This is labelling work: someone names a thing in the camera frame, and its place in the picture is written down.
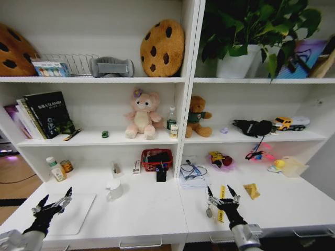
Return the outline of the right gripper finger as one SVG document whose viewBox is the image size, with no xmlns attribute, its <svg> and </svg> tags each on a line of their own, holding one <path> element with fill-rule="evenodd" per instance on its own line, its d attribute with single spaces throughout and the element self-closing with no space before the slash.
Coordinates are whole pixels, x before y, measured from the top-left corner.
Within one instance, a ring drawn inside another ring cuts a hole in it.
<svg viewBox="0 0 335 251">
<path fill-rule="evenodd" d="M 233 199 L 232 199 L 232 202 L 235 203 L 235 204 L 239 204 L 239 200 L 240 200 L 240 196 L 237 195 L 237 193 L 235 192 L 234 189 L 232 189 L 229 185 L 227 186 Z"/>
<path fill-rule="evenodd" d="M 216 208 L 220 209 L 221 206 L 223 205 L 223 202 L 213 195 L 209 186 L 207 186 L 207 190 L 208 190 L 208 200 L 209 200 L 209 202 L 212 205 L 214 205 Z"/>
</svg>

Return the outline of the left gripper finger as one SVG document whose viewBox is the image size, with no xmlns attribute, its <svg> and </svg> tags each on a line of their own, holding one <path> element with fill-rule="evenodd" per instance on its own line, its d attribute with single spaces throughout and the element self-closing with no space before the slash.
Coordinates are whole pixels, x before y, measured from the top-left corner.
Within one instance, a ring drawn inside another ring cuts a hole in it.
<svg viewBox="0 0 335 251">
<path fill-rule="evenodd" d="M 34 208 L 32 208 L 33 214 L 37 214 L 43 209 L 43 207 L 46 204 L 48 198 L 49 198 L 49 195 L 46 195 L 42 200 L 39 201 L 39 203 Z"/>
<path fill-rule="evenodd" d="M 60 207 L 61 209 L 64 209 L 72 200 L 72 187 L 70 187 L 65 196 L 63 198 L 61 198 L 60 200 L 58 200 L 57 202 L 55 202 L 53 204 L 54 207 Z"/>
</svg>

